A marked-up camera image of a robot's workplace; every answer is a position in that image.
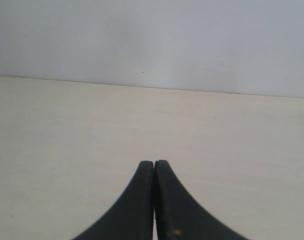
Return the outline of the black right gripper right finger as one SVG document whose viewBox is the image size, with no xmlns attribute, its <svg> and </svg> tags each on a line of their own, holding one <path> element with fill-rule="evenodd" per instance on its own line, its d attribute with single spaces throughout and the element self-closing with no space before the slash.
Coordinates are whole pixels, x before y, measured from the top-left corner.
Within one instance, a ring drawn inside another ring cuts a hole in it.
<svg viewBox="0 0 304 240">
<path fill-rule="evenodd" d="M 159 240 L 245 239 L 207 212 L 166 160 L 158 160 L 154 166 L 154 210 Z"/>
</svg>

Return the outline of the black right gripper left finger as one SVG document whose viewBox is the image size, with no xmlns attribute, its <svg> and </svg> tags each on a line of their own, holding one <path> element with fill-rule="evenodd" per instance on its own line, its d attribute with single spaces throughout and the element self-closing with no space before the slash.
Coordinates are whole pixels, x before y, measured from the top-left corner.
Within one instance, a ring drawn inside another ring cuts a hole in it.
<svg viewBox="0 0 304 240">
<path fill-rule="evenodd" d="M 154 223 L 153 177 L 153 163 L 141 161 L 112 207 L 75 239 L 151 240 Z"/>
</svg>

